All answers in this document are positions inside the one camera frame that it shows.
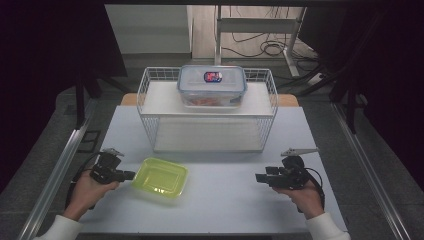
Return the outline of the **white wire shelf rack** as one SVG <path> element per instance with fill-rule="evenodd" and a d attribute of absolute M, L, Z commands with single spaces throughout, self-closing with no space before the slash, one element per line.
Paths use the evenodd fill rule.
<path fill-rule="evenodd" d="M 242 68 L 247 91 L 238 108 L 186 107 L 177 90 L 182 67 L 148 67 L 137 110 L 155 152 L 261 152 L 278 94 L 269 69 Z"/>

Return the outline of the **white power strip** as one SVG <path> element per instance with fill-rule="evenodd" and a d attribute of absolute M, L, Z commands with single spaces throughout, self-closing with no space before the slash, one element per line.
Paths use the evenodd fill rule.
<path fill-rule="evenodd" d="M 315 76 L 313 76 L 308 82 L 308 86 L 313 86 L 323 80 L 326 77 L 324 73 L 317 73 Z"/>

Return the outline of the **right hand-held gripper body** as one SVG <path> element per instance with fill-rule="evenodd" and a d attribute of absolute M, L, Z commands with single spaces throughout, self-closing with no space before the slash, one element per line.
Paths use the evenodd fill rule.
<path fill-rule="evenodd" d="M 284 156 L 282 167 L 277 168 L 277 174 L 271 176 L 271 186 L 281 189 L 299 190 L 308 181 L 318 186 L 316 179 L 307 171 L 302 154 L 317 152 L 318 149 L 293 149 L 289 148 L 281 153 Z"/>

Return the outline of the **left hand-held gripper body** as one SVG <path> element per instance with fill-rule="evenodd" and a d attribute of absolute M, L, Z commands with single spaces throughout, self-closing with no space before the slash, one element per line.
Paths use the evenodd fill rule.
<path fill-rule="evenodd" d="M 124 172 L 117 169 L 117 166 L 121 163 L 119 156 L 122 156 L 122 153 L 114 148 L 104 149 L 99 153 L 99 158 L 92 167 L 90 176 L 100 184 L 109 184 L 115 181 L 124 182 Z"/>

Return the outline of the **black metal stand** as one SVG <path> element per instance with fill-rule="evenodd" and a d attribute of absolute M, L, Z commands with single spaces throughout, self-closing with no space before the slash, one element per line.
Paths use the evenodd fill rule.
<path fill-rule="evenodd" d="M 85 110 L 85 93 L 88 93 L 89 97 L 92 99 L 98 99 L 102 95 L 98 79 L 101 79 L 112 87 L 117 88 L 124 94 L 130 92 L 128 87 L 99 70 L 91 68 L 79 69 L 75 77 L 76 129 L 82 128 L 86 121 L 86 116 L 88 115 Z"/>
<path fill-rule="evenodd" d="M 335 85 L 329 93 L 329 99 L 333 103 L 338 103 L 343 97 L 347 97 L 345 122 L 353 134 L 356 133 L 354 116 L 357 108 L 356 96 L 358 93 L 357 78 L 354 76 L 354 70 L 358 67 L 360 57 L 364 55 L 366 47 L 384 14 L 383 10 L 378 9 L 373 9 L 368 15 L 364 11 L 360 11 L 356 20 L 358 24 L 356 30 L 326 63 L 317 66 L 311 72 L 311 75 L 306 76 L 306 79 L 311 80 L 312 75 L 320 71 L 325 73 L 325 77 L 314 85 L 293 93 L 296 97 L 307 96 L 334 82 Z"/>

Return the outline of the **black floor plate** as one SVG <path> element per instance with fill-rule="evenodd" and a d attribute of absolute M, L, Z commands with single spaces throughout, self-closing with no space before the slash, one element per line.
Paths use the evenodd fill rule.
<path fill-rule="evenodd" d="M 93 153 L 96 149 L 101 131 L 86 131 L 77 149 L 78 153 Z"/>

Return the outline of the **person's right hand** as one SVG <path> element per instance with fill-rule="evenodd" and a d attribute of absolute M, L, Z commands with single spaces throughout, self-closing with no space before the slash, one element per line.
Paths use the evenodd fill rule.
<path fill-rule="evenodd" d="M 292 202 L 303 212 L 307 220 L 324 213 L 318 190 L 311 181 L 308 181 L 300 190 L 273 188 L 279 194 L 287 195 Z"/>

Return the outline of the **white cabinet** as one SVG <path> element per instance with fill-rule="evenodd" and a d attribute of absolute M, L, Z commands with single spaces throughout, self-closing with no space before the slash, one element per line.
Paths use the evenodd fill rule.
<path fill-rule="evenodd" d="M 191 5 L 105 5 L 123 54 L 192 52 Z"/>

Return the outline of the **white metal desk frame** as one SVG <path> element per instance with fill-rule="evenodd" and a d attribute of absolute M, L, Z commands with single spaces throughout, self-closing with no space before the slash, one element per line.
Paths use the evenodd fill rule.
<path fill-rule="evenodd" d="M 215 54 L 214 63 L 219 65 L 222 59 L 221 36 L 223 33 L 249 33 L 249 34 L 283 34 L 289 36 L 283 45 L 282 52 L 292 77 L 300 74 L 293 60 L 294 45 L 306 12 L 305 7 L 298 7 L 294 18 L 271 17 L 271 18 L 246 18 L 246 17 L 223 17 L 222 6 L 216 5 L 215 13 Z"/>

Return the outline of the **light wooden table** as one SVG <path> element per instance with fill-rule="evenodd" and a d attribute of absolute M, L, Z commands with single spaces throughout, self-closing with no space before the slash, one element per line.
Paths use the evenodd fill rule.
<path fill-rule="evenodd" d="M 292 94 L 279 94 L 280 107 L 299 107 L 297 98 Z M 137 103 L 137 94 L 128 93 L 122 98 L 121 104 L 124 106 L 135 106 Z"/>

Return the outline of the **person's left hand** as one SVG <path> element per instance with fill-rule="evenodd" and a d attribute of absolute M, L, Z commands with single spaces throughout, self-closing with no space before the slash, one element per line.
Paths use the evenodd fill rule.
<path fill-rule="evenodd" d="M 115 190 L 118 182 L 100 184 L 88 171 L 84 171 L 76 182 L 69 205 L 65 208 L 65 218 L 78 221 L 92 206 L 94 206 L 108 191 Z"/>

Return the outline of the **aluminium rail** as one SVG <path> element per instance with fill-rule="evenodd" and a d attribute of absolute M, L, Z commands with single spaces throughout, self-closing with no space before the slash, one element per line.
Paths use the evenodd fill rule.
<path fill-rule="evenodd" d="M 88 125 L 98 105 L 97 100 L 90 99 L 83 108 L 82 124 L 74 129 L 49 176 L 43 190 L 41 191 L 32 211 L 30 212 L 21 232 L 16 240 L 32 240 L 38 233 L 44 218 L 56 196 L 58 189 L 68 171 L 72 159 L 78 149 L 82 138 L 87 131 Z"/>
<path fill-rule="evenodd" d="M 331 103 L 338 122 L 378 202 L 386 221 L 397 240 L 412 240 L 395 204 L 386 192 L 357 135 L 349 128 L 347 116 L 339 104 Z"/>

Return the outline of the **green plastic tray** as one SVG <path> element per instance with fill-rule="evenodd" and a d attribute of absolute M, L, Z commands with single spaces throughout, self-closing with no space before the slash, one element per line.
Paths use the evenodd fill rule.
<path fill-rule="evenodd" d="M 183 192 L 188 169 L 158 158 L 146 158 L 132 181 L 132 187 L 166 198 L 177 198 Z"/>

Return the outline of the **dark curtain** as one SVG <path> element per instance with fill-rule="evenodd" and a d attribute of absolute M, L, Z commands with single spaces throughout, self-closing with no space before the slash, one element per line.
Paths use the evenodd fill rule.
<path fill-rule="evenodd" d="M 377 11 L 377 25 L 353 69 L 330 92 L 366 99 L 364 114 L 424 190 L 424 0 L 381 0 L 380 6 L 309 7 L 300 39 L 331 72 L 347 63 Z"/>
<path fill-rule="evenodd" d="M 106 0 L 0 0 L 0 193 L 78 81 L 125 76 Z"/>

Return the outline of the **clear food container blue lid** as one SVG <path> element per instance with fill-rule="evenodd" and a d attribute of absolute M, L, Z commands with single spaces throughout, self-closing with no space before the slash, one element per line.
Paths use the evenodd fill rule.
<path fill-rule="evenodd" d="M 247 80 L 239 66 L 185 65 L 179 72 L 177 90 L 186 107 L 238 108 Z"/>

